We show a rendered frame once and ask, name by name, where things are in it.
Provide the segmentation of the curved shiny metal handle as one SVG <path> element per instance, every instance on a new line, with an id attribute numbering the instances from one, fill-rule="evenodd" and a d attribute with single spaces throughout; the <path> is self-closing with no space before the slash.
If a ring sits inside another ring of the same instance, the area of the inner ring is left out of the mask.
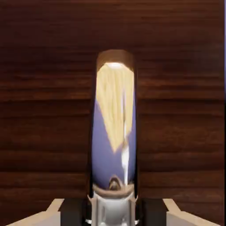
<path id="1" fill-rule="evenodd" d="M 84 224 L 136 226 L 136 68 L 133 55 L 110 49 L 97 55 Z"/>

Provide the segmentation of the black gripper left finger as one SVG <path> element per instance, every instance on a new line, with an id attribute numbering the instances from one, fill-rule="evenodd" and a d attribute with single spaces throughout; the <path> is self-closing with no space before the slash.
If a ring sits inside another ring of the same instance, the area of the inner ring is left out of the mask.
<path id="1" fill-rule="evenodd" d="M 88 226 L 82 199 L 54 199 L 46 211 L 6 226 Z"/>

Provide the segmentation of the dark wood cabinet door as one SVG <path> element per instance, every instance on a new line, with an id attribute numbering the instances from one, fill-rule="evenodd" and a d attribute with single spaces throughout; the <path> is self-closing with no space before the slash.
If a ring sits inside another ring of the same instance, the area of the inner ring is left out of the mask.
<path id="1" fill-rule="evenodd" d="M 224 0 L 0 0 L 0 226 L 86 196 L 97 54 L 135 57 L 139 196 L 224 220 Z"/>

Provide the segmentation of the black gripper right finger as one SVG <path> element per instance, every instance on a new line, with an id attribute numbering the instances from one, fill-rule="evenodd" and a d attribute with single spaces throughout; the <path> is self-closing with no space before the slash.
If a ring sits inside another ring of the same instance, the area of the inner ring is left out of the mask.
<path id="1" fill-rule="evenodd" d="M 180 210 L 173 199 L 143 199 L 139 204 L 138 226 L 220 226 Z"/>

